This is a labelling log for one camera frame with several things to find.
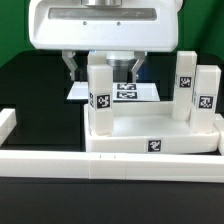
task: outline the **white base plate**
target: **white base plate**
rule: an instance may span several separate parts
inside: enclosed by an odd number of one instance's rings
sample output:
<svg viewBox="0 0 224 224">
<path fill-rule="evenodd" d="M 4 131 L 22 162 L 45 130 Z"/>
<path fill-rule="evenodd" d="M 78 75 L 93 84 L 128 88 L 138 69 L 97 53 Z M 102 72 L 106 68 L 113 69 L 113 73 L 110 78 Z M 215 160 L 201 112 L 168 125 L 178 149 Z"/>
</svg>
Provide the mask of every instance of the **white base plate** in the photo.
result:
<svg viewBox="0 0 224 224">
<path fill-rule="evenodd" d="M 211 134 L 193 133 L 189 121 L 172 119 L 172 108 L 172 102 L 114 103 L 114 131 L 110 137 L 104 137 L 91 135 L 85 105 L 86 150 L 180 154 L 217 149 L 219 131 L 215 127 Z"/>
<path fill-rule="evenodd" d="M 154 83 L 129 84 L 129 87 L 136 85 L 134 86 L 135 89 L 129 89 L 124 85 L 121 90 L 118 89 L 118 85 L 123 84 L 113 83 L 113 100 L 115 101 L 160 101 Z M 70 90 L 67 100 L 88 100 L 88 83 L 75 82 Z"/>
</svg>

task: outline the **white tray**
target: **white tray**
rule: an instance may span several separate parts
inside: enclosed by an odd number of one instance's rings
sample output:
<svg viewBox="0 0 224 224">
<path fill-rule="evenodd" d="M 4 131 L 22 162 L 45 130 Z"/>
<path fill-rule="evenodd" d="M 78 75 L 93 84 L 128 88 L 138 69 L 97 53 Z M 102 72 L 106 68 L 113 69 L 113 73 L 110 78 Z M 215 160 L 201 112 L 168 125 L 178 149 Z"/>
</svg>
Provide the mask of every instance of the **white tray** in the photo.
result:
<svg viewBox="0 0 224 224">
<path fill-rule="evenodd" d="M 219 131 L 193 133 L 189 121 L 172 119 L 173 102 L 114 103 L 112 136 L 92 136 L 88 105 L 85 105 L 87 152 L 110 153 L 203 153 L 217 149 Z"/>
</svg>

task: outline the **white platform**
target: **white platform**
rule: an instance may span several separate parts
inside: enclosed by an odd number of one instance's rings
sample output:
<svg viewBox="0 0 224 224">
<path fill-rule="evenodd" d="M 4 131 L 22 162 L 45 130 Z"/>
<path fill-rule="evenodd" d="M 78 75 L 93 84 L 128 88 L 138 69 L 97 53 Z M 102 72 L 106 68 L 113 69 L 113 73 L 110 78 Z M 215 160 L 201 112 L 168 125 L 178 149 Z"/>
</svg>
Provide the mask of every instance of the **white platform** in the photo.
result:
<svg viewBox="0 0 224 224">
<path fill-rule="evenodd" d="M 0 150 L 0 176 L 223 183 L 224 158 Z"/>
<path fill-rule="evenodd" d="M 115 101 L 160 101 L 156 85 L 154 83 L 137 83 L 136 90 L 118 90 L 117 85 L 119 83 L 113 83 L 113 100 Z M 118 98 L 118 92 L 124 98 Z M 136 98 L 127 98 L 125 93 L 136 93 Z M 75 82 L 67 97 L 68 100 L 87 100 L 88 99 L 88 83 L 87 82 Z"/>
<path fill-rule="evenodd" d="M 88 152 L 110 153 L 203 153 L 217 149 L 219 131 L 193 133 L 189 121 L 172 119 L 172 102 L 114 103 L 114 132 L 110 137 L 92 136 L 85 105 L 85 136 Z M 152 148 L 150 144 L 159 144 Z"/>
</svg>

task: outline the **white foam block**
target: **white foam block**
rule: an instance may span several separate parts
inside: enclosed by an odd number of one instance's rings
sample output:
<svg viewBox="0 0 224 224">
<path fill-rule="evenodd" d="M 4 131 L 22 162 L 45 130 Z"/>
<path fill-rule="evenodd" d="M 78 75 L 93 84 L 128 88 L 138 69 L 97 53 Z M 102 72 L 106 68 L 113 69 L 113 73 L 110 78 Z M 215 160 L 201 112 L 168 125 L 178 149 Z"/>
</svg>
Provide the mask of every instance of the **white foam block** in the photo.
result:
<svg viewBox="0 0 224 224">
<path fill-rule="evenodd" d="M 221 114 L 215 114 L 214 126 L 219 131 L 218 149 L 224 155 L 224 119 Z"/>
<path fill-rule="evenodd" d="M 88 179 L 89 154 L 1 150 L 0 176 Z"/>
<path fill-rule="evenodd" d="M 221 156 L 126 155 L 127 180 L 223 182 Z"/>
<path fill-rule="evenodd" d="M 105 93 L 113 91 L 113 68 L 109 65 L 88 65 L 89 91 Z"/>
<path fill-rule="evenodd" d="M 113 69 L 109 65 L 89 65 L 89 123 L 91 133 L 113 131 Z"/>
<path fill-rule="evenodd" d="M 210 134 L 216 109 L 221 70 L 217 66 L 197 67 L 190 127 L 193 132 Z"/>
<path fill-rule="evenodd" d="M 3 109 L 0 113 L 0 146 L 16 126 L 14 109 Z"/>
<path fill-rule="evenodd" d="M 90 129 L 94 134 L 107 135 L 113 131 L 114 116 L 112 110 L 95 111 L 89 106 L 89 121 L 91 121 Z"/>
<path fill-rule="evenodd" d="M 90 51 L 88 65 L 101 65 L 107 63 L 107 54 L 104 51 Z"/>
<path fill-rule="evenodd" d="M 195 73 L 197 54 L 194 51 L 178 51 L 176 74 L 191 76 Z"/>
<path fill-rule="evenodd" d="M 174 86 L 174 120 L 186 121 L 190 118 L 197 54 L 194 51 L 177 53 L 176 81 Z"/>
<path fill-rule="evenodd" d="M 90 179 L 121 179 L 125 180 L 125 154 L 90 153 Z"/>
</svg>

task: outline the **black table surface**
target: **black table surface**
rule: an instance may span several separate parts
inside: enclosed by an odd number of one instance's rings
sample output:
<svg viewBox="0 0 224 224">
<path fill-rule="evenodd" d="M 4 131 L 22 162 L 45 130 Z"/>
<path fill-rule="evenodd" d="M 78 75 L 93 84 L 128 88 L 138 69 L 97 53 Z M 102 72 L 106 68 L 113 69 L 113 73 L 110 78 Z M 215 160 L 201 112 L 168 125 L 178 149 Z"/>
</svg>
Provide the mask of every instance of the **black table surface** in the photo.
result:
<svg viewBox="0 0 224 224">
<path fill-rule="evenodd" d="M 198 53 L 198 64 L 218 65 Z M 86 80 L 86 54 L 76 61 Z M 151 54 L 140 71 L 172 100 L 176 55 Z M 17 126 L 1 149 L 84 151 L 83 104 L 60 52 L 23 52 L 0 68 L 0 109 L 16 108 Z M 217 113 L 224 113 L 221 77 Z M 223 223 L 224 184 L 0 178 L 0 223 Z"/>
</svg>

